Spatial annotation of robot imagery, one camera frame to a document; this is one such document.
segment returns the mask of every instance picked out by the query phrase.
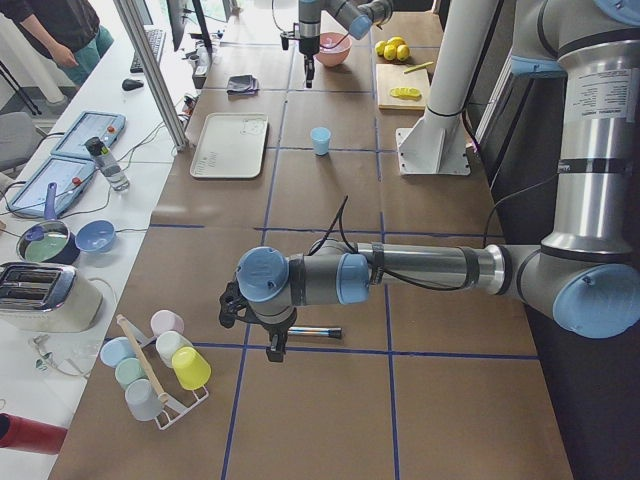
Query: blue joint cap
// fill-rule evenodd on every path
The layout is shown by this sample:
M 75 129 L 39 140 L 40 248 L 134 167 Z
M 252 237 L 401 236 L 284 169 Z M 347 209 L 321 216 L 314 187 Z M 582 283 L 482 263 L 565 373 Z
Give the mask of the blue joint cap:
M 289 262 L 271 247 L 256 247 L 238 262 L 236 278 L 247 300 L 266 302 L 278 295 L 289 281 Z
M 553 303 L 562 328 L 588 338 L 609 338 L 640 318 L 640 273 L 628 265 L 599 265 L 577 275 Z
M 345 253 L 336 275 L 336 291 L 342 304 L 360 303 L 369 298 L 369 266 L 364 255 Z
M 555 60 L 526 58 L 511 55 L 511 73 L 516 77 L 557 78 L 567 72 Z
M 359 17 L 356 17 L 355 20 L 351 22 L 351 25 L 349 25 L 349 35 L 360 40 L 369 30 L 371 30 L 371 25 L 373 25 L 371 19 L 362 14 Z
M 640 2 L 638 0 L 594 0 L 604 13 L 614 20 L 640 27 Z

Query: table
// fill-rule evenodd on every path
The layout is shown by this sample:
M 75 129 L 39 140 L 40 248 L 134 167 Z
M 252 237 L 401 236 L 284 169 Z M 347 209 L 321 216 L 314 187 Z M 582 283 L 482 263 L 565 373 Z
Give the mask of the table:
M 133 48 L 126 37 L 116 40 L 51 132 L 65 131 L 84 110 L 124 114 L 127 125 L 113 148 L 114 155 L 120 158 L 160 126 L 162 119 L 147 87 L 131 92 L 124 92 L 120 88 L 122 80 L 132 76 L 128 70 L 132 55 Z M 161 66 L 174 102 L 178 103 L 184 93 L 194 93 L 191 67 L 180 60 L 178 54 L 165 51 Z M 37 170 L 59 138 L 51 137 L 43 141 L 18 180 L 28 179 Z M 118 234 L 116 244 L 109 253 L 81 253 L 76 261 L 75 266 L 83 276 L 101 278 L 110 287 L 104 282 L 95 282 L 103 294 L 103 303 L 91 328 L 75 334 L 50 334 L 45 345 L 53 352 L 57 363 L 69 358 L 83 370 L 92 368 L 115 311 L 115 297 L 119 298 L 124 289 L 149 225 L 151 211 L 171 169 L 174 153 L 168 132 L 159 128 L 151 143 L 135 151 L 130 164 L 122 162 L 123 166 L 128 165 L 126 174 L 131 181 L 127 192 L 112 192 L 106 208 L 98 212 L 78 213 L 98 209 L 106 203 L 109 186 L 104 177 L 95 175 L 80 201 L 68 212 L 74 215 L 64 219 L 73 232 L 101 218 L 112 221 L 118 230 L 130 231 Z M 14 195 L 15 191 L 12 190 L 9 196 Z M 1 218 L 7 224 L 7 230 L 15 234 L 22 234 L 34 223 L 11 215 Z M 16 240 L 6 233 L 0 235 L 3 262 L 19 260 L 15 253 Z M 35 368 L 37 356 L 27 345 L 27 340 L 36 335 L 37 332 L 21 331 L 6 322 L 0 322 L 0 397 L 6 400 L 4 411 L 68 426 L 86 381 L 83 378 L 64 377 L 50 369 L 47 372 L 38 371 Z M 62 368 L 73 372 L 66 362 Z M 0 464 L 7 478 L 46 478 L 55 459 L 55 456 L 0 450 Z
M 192 151 L 177 155 L 117 309 L 147 334 L 156 310 L 179 313 L 213 365 L 211 397 L 161 432 L 133 420 L 113 369 L 97 362 L 50 478 L 571 478 L 514 300 L 378 287 L 363 304 L 300 309 L 299 324 L 339 324 L 345 337 L 292 339 L 284 364 L 266 361 L 259 328 L 218 325 L 237 259 L 256 245 L 306 251 L 345 194 L 353 241 L 479 247 L 492 207 L 474 159 L 464 178 L 400 177 L 395 128 L 418 115 L 374 107 L 373 44 L 401 32 L 416 63 L 435 60 L 436 17 L 394 15 L 341 67 L 319 66 L 311 91 L 300 56 L 280 50 L 264 18 L 247 9 L 234 19 L 187 129 L 197 141 L 210 112 L 266 113 L 261 174 L 197 181 Z M 229 98 L 228 76 L 245 73 L 260 92 Z M 320 124 L 334 132 L 321 158 L 308 138 Z M 490 233 L 500 240 L 497 224 Z M 119 335 L 112 324 L 107 337 Z M 153 347 L 145 351 L 165 388 L 182 393 Z

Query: white tray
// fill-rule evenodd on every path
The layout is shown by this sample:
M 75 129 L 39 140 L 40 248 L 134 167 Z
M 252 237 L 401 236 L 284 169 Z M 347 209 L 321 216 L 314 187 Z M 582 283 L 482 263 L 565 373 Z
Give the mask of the white tray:
M 190 173 L 194 178 L 255 178 L 267 138 L 263 113 L 210 113 Z

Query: red object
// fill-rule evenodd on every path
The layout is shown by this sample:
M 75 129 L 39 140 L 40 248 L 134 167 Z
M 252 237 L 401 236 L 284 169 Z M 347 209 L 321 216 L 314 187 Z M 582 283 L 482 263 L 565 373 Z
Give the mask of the red object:
M 55 455 L 60 452 L 66 435 L 64 427 L 0 414 L 0 448 Z

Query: person's arm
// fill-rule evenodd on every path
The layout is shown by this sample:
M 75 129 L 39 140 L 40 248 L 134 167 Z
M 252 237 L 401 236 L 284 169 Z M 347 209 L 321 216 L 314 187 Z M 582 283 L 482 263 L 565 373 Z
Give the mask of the person's arm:
M 76 57 L 73 55 L 73 52 L 61 43 L 57 42 L 56 39 L 53 38 L 42 26 L 40 20 L 38 20 L 35 15 L 29 15 L 20 22 L 20 25 L 22 25 L 25 30 L 37 38 L 38 41 L 42 43 L 47 50 L 49 50 L 51 57 L 58 65 L 69 68 L 78 66 L 78 62 L 76 61 Z

